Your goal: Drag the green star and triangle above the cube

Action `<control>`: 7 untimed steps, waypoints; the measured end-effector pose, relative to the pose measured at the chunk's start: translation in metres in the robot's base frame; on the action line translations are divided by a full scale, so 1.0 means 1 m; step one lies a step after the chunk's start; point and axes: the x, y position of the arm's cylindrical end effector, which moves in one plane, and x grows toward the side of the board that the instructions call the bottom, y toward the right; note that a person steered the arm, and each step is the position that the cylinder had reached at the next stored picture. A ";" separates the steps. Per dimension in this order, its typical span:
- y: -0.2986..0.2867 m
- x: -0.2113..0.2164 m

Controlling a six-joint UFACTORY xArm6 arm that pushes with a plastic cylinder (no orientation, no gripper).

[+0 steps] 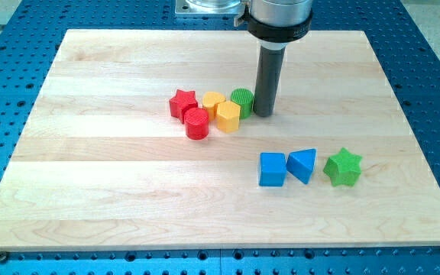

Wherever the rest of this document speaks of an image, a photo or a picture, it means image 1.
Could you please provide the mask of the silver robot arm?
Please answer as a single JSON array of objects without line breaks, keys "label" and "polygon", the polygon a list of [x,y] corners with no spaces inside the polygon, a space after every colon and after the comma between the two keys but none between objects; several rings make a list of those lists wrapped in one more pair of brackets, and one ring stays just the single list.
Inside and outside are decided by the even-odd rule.
[{"label": "silver robot arm", "polygon": [[313,17],[313,0],[242,1],[234,26],[247,25],[247,31],[268,50],[283,50],[288,43],[308,34]]}]

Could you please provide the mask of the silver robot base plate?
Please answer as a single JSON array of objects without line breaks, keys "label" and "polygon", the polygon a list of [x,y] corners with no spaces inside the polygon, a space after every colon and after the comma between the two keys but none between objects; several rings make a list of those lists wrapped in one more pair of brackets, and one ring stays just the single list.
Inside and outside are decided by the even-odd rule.
[{"label": "silver robot base plate", "polygon": [[242,0],[175,0],[177,18],[222,17],[243,12]]}]

